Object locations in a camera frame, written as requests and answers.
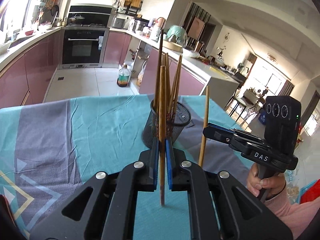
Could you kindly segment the pink sleeve right forearm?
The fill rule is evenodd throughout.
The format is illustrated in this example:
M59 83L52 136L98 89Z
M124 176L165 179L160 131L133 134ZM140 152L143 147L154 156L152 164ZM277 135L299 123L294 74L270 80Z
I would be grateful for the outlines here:
M266 200L265 205L291 230L298 239L311 224L319 211L319 197L303 204L290 204L287 189Z

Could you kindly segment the person's right hand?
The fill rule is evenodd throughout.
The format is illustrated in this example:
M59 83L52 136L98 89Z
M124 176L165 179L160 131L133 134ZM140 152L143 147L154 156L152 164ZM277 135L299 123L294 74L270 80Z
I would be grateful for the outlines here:
M255 196L259 196L262 189L269 190L266 199L271 199L285 189L286 181L284 175L278 174L270 178L258 178L258 166L254 163L247 177L247 189Z

